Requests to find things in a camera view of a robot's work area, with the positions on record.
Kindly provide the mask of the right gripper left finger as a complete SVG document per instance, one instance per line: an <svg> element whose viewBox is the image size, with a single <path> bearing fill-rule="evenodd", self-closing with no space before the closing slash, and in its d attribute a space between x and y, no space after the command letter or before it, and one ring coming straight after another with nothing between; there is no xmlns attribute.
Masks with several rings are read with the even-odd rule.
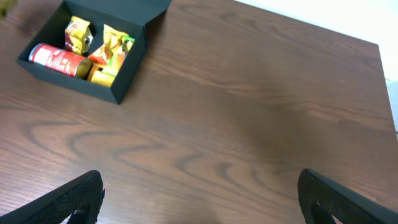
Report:
<svg viewBox="0 0 398 224"><path fill-rule="evenodd" d="M91 170L1 216L1 223L96 223L104 195L100 172Z"/></svg>

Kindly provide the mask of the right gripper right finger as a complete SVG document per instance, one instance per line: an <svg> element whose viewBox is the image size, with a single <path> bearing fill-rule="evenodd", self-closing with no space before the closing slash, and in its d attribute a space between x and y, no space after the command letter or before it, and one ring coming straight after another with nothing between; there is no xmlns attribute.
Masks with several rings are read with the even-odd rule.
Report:
<svg viewBox="0 0 398 224"><path fill-rule="evenodd" d="M345 186L303 169L297 183L298 200L306 224L397 223L397 213Z"/></svg>

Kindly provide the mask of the small yellow candy packet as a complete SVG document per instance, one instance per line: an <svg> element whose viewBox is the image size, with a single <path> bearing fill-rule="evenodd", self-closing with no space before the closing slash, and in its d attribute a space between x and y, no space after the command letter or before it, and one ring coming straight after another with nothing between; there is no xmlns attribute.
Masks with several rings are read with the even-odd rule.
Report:
<svg viewBox="0 0 398 224"><path fill-rule="evenodd" d="M94 64L88 75L87 81L101 86L110 87L113 84L115 76L103 73L102 70L103 69L101 67Z"/></svg>

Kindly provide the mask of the red soda can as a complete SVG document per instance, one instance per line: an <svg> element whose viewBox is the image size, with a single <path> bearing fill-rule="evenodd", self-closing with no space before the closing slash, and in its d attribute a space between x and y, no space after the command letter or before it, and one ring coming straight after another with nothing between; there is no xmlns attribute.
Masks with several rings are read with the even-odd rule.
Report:
<svg viewBox="0 0 398 224"><path fill-rule="evenodd" d="M28 59L31 63L80 79L86 79L93 66L87 57L43 43L32 49Z"/></svg>

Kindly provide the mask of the yellow orange snack packet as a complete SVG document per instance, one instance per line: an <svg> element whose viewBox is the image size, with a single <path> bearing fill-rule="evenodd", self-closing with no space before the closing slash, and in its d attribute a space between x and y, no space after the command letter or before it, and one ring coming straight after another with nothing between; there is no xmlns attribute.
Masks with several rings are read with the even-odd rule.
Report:
<svg viewBox="0 0 398 224"><path fill-rule="evenodd" d="M121 46L122 37L124 35L128 34L113 29L109 25L105 24L103 31L103 45L90 54L88 58L97 65L107 65L115 51L117 51L117 49Z"/></svg>

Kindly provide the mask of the black gift box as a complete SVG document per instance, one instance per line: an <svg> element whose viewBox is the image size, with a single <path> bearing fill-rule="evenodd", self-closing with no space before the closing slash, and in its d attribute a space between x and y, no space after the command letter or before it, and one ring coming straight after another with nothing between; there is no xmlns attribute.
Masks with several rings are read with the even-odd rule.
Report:
<svg viewBox="0 0 398 224"><path fill-rule="evenodd" d="M119 104L133 81L146 52L146 24L164 13L170 3L171 0L65 0L21 52L17 63L36 79ZM72 78L29 62L29 54L37 44L45 43L58 48L64 47L64 30L72 16L78 16L91 22L94 40L90 52L94 52L102 44L105 24L135 38L136 41L131 51L110 87Z"/></svg>

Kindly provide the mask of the green orange snack packet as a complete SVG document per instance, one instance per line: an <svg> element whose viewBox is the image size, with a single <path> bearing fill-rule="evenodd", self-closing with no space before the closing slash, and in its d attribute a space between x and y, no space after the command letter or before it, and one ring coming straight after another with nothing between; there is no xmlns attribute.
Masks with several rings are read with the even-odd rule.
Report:
<svg viewBox="0 0 398 224"><path fill-rule="evenodd" d="M122 35L121 44L113 53L107 66L104 67L102 72L115 77L118 74L122 64L124 63L127 54L134 45L134 42L135 42L134 38L128 35Z"/></svg>

